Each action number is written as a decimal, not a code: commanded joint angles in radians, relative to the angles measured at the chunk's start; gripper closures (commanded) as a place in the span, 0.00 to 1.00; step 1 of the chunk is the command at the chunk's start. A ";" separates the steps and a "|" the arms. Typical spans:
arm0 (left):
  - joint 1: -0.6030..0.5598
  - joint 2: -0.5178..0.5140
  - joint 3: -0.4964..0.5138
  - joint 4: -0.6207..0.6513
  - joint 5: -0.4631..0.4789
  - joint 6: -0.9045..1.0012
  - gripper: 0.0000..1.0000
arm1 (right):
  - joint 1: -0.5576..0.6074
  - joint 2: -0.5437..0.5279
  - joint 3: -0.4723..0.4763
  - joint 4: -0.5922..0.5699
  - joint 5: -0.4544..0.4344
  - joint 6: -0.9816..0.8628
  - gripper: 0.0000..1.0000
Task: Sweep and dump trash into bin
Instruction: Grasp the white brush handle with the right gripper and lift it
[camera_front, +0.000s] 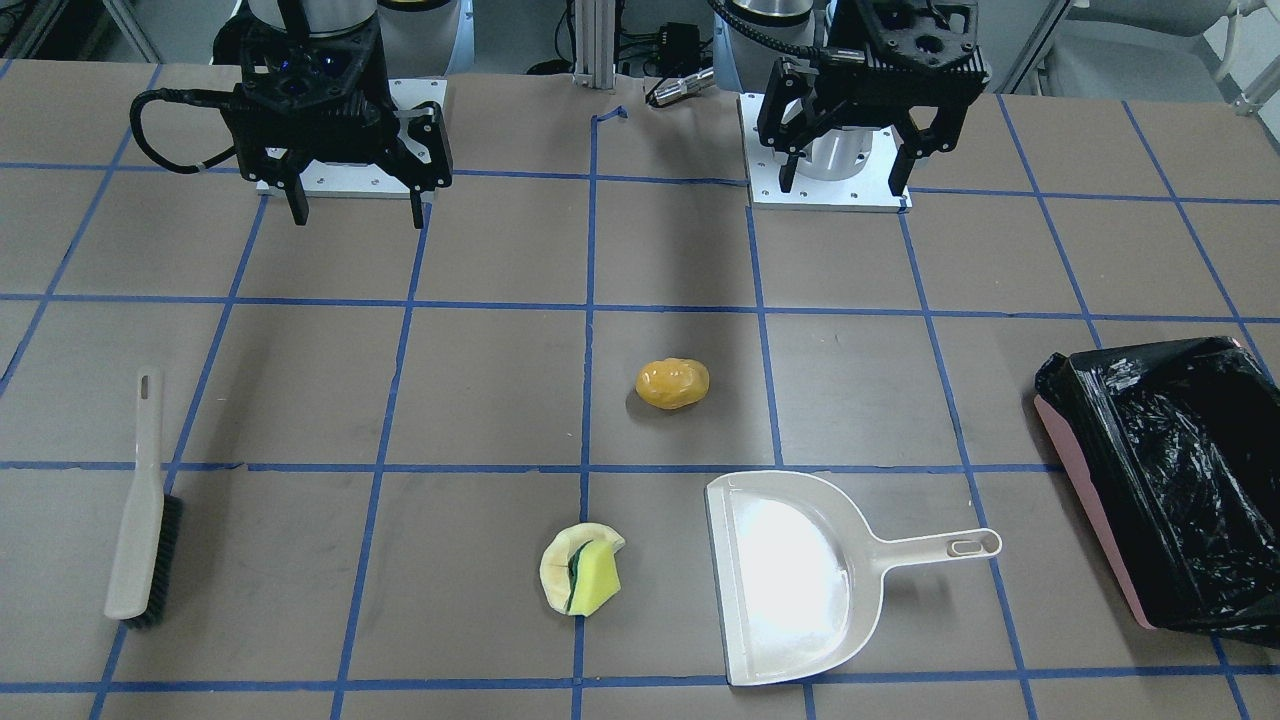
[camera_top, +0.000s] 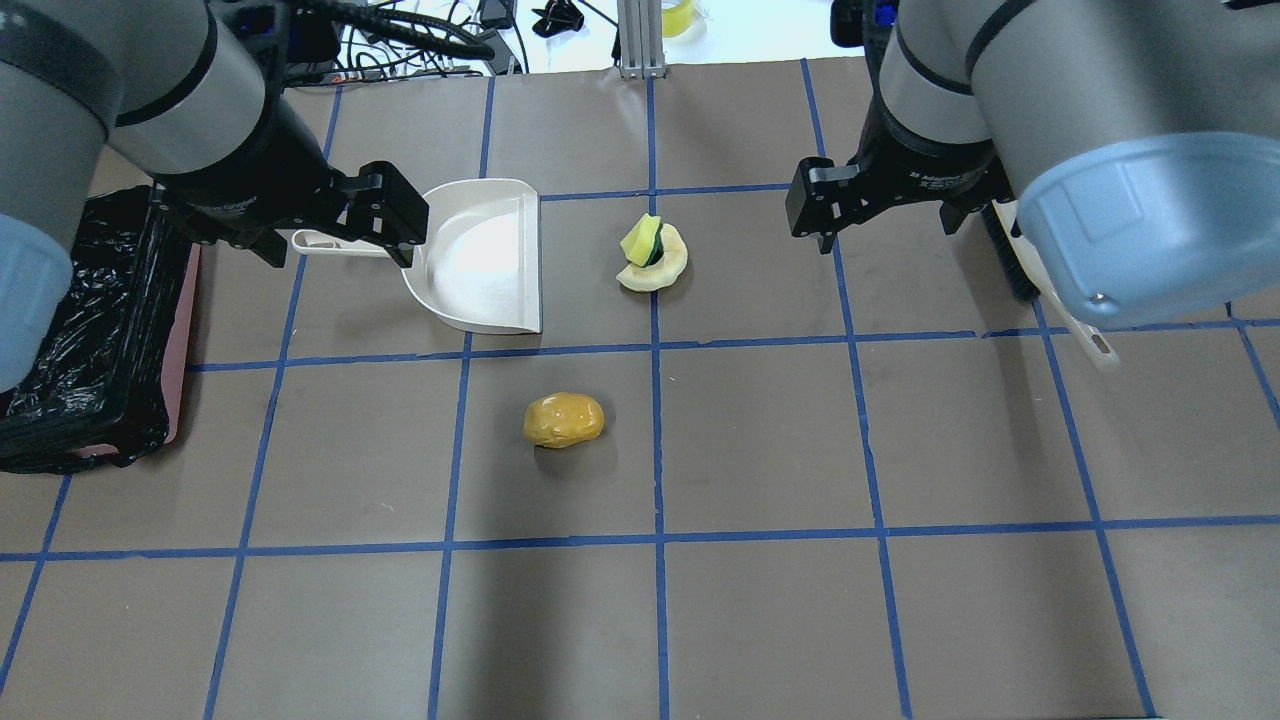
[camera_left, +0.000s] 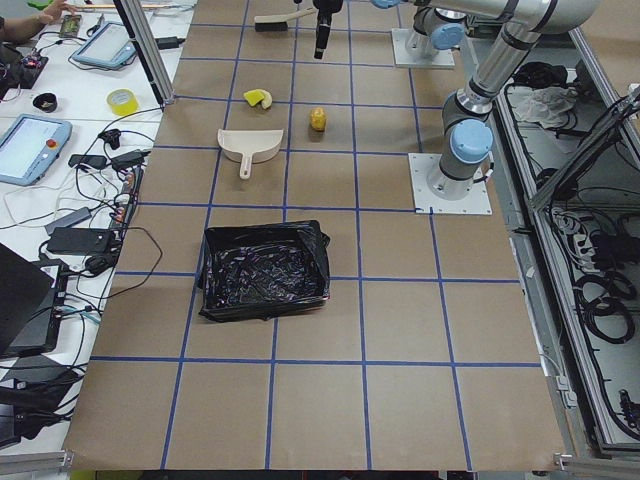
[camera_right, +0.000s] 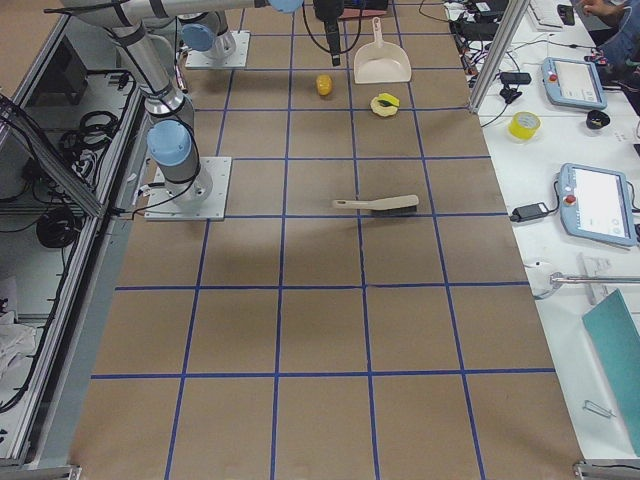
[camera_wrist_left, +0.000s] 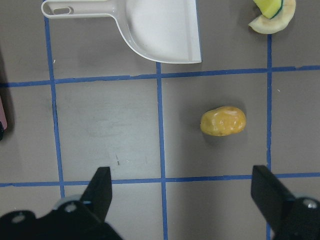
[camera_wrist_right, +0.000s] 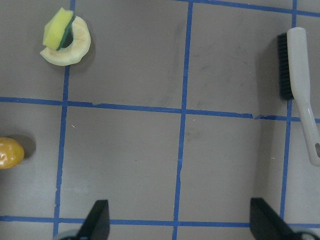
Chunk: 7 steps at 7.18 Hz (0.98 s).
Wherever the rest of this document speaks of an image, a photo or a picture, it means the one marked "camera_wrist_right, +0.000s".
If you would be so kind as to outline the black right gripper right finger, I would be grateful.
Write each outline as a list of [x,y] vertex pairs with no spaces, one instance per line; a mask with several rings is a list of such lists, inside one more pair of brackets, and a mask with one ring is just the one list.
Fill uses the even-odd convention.
[[263,198],[250,200],[250,232],[255,240],[300,240]]

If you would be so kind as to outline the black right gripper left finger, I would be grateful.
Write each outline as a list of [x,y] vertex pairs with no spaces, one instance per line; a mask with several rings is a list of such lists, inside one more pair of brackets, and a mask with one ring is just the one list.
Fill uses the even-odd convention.
[[77,240],[107,240],[110,234],[108,200],[97,200],[76,234]]

